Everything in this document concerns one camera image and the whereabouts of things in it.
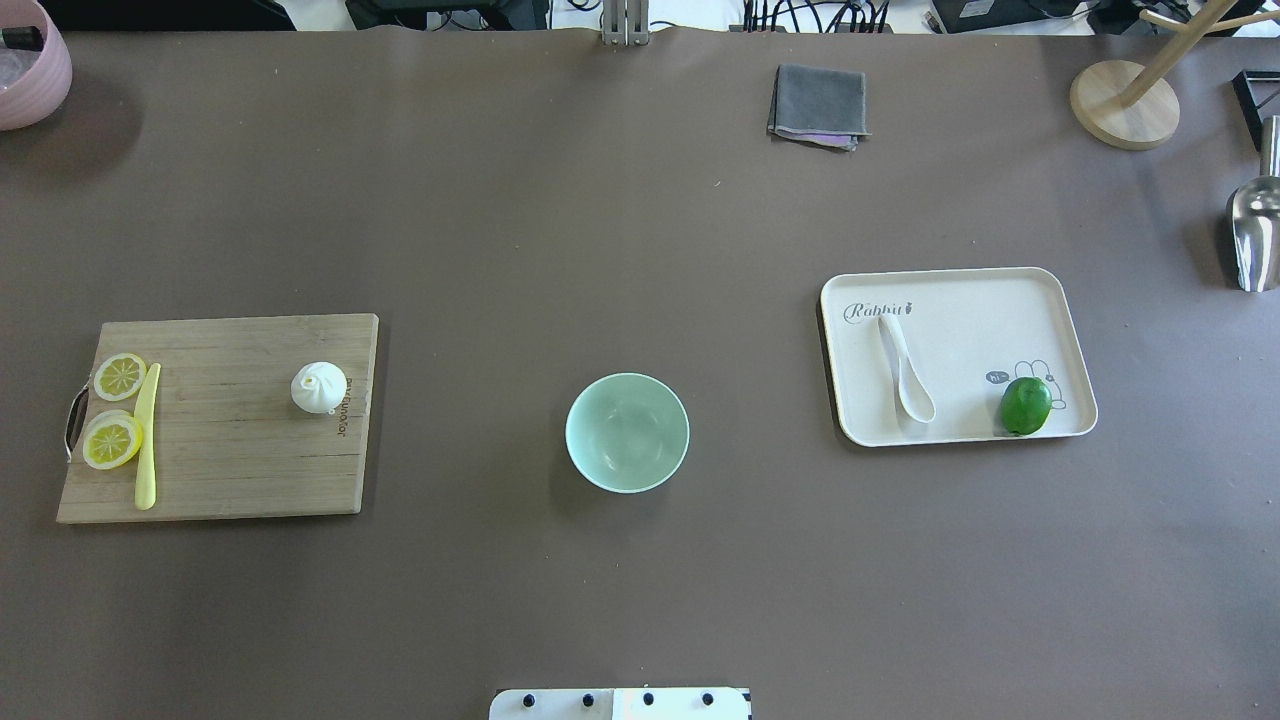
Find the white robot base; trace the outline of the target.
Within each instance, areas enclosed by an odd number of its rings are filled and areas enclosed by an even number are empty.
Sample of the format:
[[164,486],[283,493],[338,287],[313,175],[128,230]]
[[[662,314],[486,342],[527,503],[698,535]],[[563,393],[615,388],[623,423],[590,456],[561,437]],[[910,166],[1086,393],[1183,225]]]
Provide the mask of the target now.
[[751,719],[735,687],[532,688],[498,692],[489,719]]

